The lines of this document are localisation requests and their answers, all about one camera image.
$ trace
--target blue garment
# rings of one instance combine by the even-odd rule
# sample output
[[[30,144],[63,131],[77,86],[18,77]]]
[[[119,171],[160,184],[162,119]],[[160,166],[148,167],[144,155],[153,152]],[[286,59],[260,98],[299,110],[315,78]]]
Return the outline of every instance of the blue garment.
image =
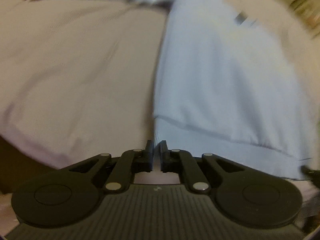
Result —
[[[223,0],[172,2],[154,96],[155,142],[303,179],[315,124],[294,67],[262,26]]]

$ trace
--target clothing tag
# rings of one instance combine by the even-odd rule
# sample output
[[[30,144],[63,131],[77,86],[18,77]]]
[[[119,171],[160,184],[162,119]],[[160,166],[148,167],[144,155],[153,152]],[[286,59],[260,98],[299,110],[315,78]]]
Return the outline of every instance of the clothing tag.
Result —
[[[235,21],[238,25],[245,26],[245,27],[255,27],[257,25],[257,19],[252,20],[250,19],[244,12],[238,14],[235,18]]]

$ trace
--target screw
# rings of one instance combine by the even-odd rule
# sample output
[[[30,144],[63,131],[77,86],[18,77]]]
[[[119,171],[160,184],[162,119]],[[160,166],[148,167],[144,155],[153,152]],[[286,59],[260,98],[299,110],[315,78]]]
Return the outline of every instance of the screw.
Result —
[[[110,182],[108,184],[106,184],[106,189],[108,190],[118,190],[121,189],[121,184],[118,182]]]
[[[194,189],[204,191],[209,188],[208,183],[205,182],[196,182],[195,184],[192,185]]]

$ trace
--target ribbed gray surface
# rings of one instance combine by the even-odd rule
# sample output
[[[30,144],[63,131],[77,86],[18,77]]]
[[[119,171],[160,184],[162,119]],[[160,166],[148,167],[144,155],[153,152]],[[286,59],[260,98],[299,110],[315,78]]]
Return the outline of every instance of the ribbed gray surface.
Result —
[[[183,185],[131,185],[105,197],[99,209],[71,226],[57,229],[21,224],[8,240],[300,240],[303,233],[288,225],[257,230],[225,218],[206,195]]]

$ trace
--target ribbed hem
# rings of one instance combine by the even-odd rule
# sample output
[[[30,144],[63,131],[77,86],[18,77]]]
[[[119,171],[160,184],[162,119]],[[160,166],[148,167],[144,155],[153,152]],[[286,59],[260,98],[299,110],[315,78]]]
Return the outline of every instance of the ribbed hem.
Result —
[[[300,172],[300,167],[308,164],[309,160],[297,160],[290,155],[269,148],[230,142],[205,132],[189,128],[183,129],[157,117],[155,119],[155,145],[162,140],[167,141],[169,149],[187,150],[194,157],[201,157],[203,153],[213,153],[277,177],[307,179]]]

